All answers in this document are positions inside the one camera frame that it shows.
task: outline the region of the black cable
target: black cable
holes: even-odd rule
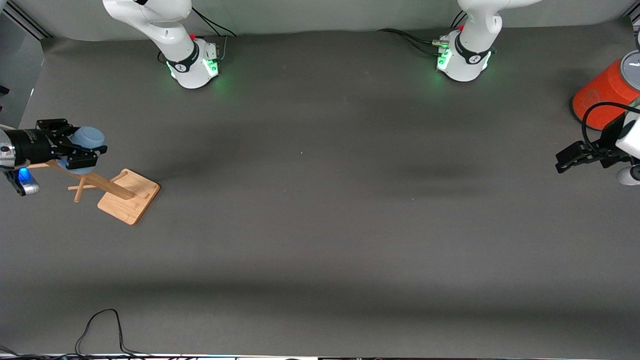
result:
[[[406,31],[402,31],[402,30],[398,30],[398,29],[392,29],[392,28],[380,29],[378,31],[384,31],[386,33],[398,34],[398,35],[400,35],[402,37],[409,38],[409,39],[411,39],[411,40],[413,40],[415,42],[419,42],[421,44],[429,44],[429,45],[431,45],[431,41],[430,40],[421,39],[419,37],[416,37],[414,35],[411,35],[411,34],[407,33]]]
[[[591,140],[589,140],[589,136],[587,135],[587,118],[589,117],[589,114],[597,107],[599,106],[615,106],[617,108],[621,108],[627,111],[631,111],[632,113],[637,113],[640,114],[640,110],[633,108],[631,106],[628,105],[624,105],[624,104],[619,104],[617,102],[612,102],[612,101],[603,101],[603,102],[599,102],[597,104],[592,105],[590,108],[587,109],[587,111],[584,113],[584,118],[582,119],[582,138],[584,139],[584,142],[587,144],[587,146],[589,146],[589,148],[596,154],[600,154],[602,156],[605,157],[610,157],[609,155],[607,155],[604,152],[599,151],[598,149],[596,149],[594,143],[591,142]]]
[[[460,10],[460,12],[456,15],[455,18],[453,18],[453,21],[451,22],[451,26],[449,26],[450,28],[453,28],[453,25],[456,23],[456,20],[458,20],[458,17],[460,15],[462,15],[462,13],[465,12],[464,10]]]
[[[457,28],[457,27],[458,27],[458,24],[460,24],[460,23],[462,22],[462,20],[464,20],[464,19],[465,19],[465,17],[467,17],[467,14],[462,15],[462,17],[460,18],[460,20],[458,20],[458,22],[457,22],[454,26],[452,26],[452,28]]]
[[[220,33],[218,32],[218,29],[214,28],[213,25],[209,24],[208,21],[205,20],[204,17],[202,17],[202,14],[199,12],[196,12],[196,14],[202,19],[202,21],[204,21],[205,24],[207,24],[211,29],[213,29],[213,31],[216,32],[216,34],[218,34],[219,37],[221,37],[222,35],[220,35]]]
[[[196,14],[198,14],[198,16],[202,18],[202,20],[204,20],[204,21],[206,21],[206,22],[210,22],[211,24],[214,24],[215,26],[217,26],[217,27],[219,27],[219,28],[221,28],[221,29],[223,29],[223,30],[228,31],[228,32],[229,32],[231,35],[233,35],[234,37],[237,37],[236,33],[234,33],[233,31],[231,31],[231,30],[229,30],[229,29],[225,28],[224,26],[222,26],[222,25],[220,25],[220,24],[217,24],[217,23],[213,22],[210,18],[206,17],[205,15],[202,15],[198,10],[196,10],[196,8],[193,8],[193,11],[194,11]]]
[[[4,346],[4,345],[0,345],[0,350],[4,351],[4,352],[8,352],[11,355],[15,355],[15,356],[20,356],[18,355],[18,353],[16,353],[15,351],[11,350],[10,348]]]
[[[431,41],[430,40],[423,40],[419,37],[415,37],[405,31],[402,30],[398,30],[398,29],[391,29],[391,28],[386,28],[386,29],[380,29],[378,31],[383,31],[386,33],[394,33],[394,34],[398,34],[400,35],[403,39],[405,39],[412,47],[414,47],[416,50],[420,51],[423,54],[426,55],[434,55],[434,53],[431,53],[429,51],[426,51],[425,49],[421,48],[420,46],[418,46],[418,44],[425,44],[425,45],[431,45]]]
[[[163,55],[163,56],[164,56],[164,54],[162,53],[162,51],[158,51],[158,55],[156,56],[156,59],[158,60],[158,62],[159,62],[159,63],[164,64],[164,63],[165,63],[165,61],[166,61],[166,58],[164,58],[164,61],[163,61],[163,60],[161,60],[161,59],[160,59],[160,55]]]
[[[123,355],[115,355],[115,356],[110,356],[110,355],[99,355],[99,354],[93,354],[93,355],[83,355],[83,356],[79,356],[78,354],[64,354],[64,355],[60,355],[60,356],[49,356],[49,355],[35,355],[35,354],[29,354],[29,355],[18,355],[15,356],[13,354],[11,354],[11,356],[0,356],[0,359],[6,359],[6,360],[60,360],[60,359],[64,359],[66,358],[67,360],[134,360],[134,359],[143,359],[143,360],[194,360],[194,359],[212,359],[212,360],[216,360],[215,356],[202,356],[202,357],[186,357],[186,356],[178,356],[178,357],[171,357],[170,359],[167,359],[166,356],[154,356],[154,355],[147,355],[147,356],[130,356],[127,354],[123,354]]]
[[[76,345],[74,347],[74,350],[76,351],[76,354],[78,354],[79,356],[82,356],[81,353],[80,353],[80,344],[82,343],[82,340],[86,336],[87,332],[89,332],[89,328],[91,327],[91,322],[93,321],[93,319],[96,316],[98,316],[98,315],[100,315],[102,313],[105,313],[107,311],[113,311],[113,313],[116,315],[116,322],[118,323],[118,344],[120,345],[120,351],[122,351],[123,353],[125,353],[127,355],[133,356],[133,357],[138,357],[137,355],[134,354],[136,352],[139,353],[139,354],[144,354],[144,353],[139,352],[139,351],[134,351],[134,350],[128,349],[124,345],[124,338],[122,336],[122,325],[120,324],[120,316],[118,315],[118,311],[116,309],[105,309],[105,310],[98,311],[97,313],[93,314],[93,316],[86,323],[86,327],[84,328],[84,332],[82,333],[82,335],[80,335],[80,337],[76,341]]]

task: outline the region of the robot logo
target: robot logo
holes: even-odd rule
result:
[[[480,59],[482,59],[482,56],[480,55],[473,55],[469,58],[469,62],[472,64],[476,64],[480,61]]]

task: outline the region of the connector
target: connector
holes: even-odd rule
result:
[[[444,53],[438,56],[438,69],[444,71],[449,64],[449,59],[451,59],[451,49],[446,49]]]
[[[431,45],[441,47],[443,49],[448,49],[449,41],[448,40],[432,40]]]

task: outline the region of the wooden board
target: wooden board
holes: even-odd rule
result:
[[[98,202],[98,208],[129,225],[134,225],[160,191],[160,185],[129,169],[123,169],[120,174],[123,173],[126,174],[114,183],[136,193],[136,196],[131,200],[123,200],[111,193],[105,193]]]

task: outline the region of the orange bucket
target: orange bucket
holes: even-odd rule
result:
[[[584,113],[592,105],[602,101],[613,101],[631,105],[640,97],[640,53],[632,51],[624,58],[614,61],[591,80],[572,99],[573,114],[584,121]],[[589,113],[587,126],[602,130],[625,112],[613,106],[599,106]]]

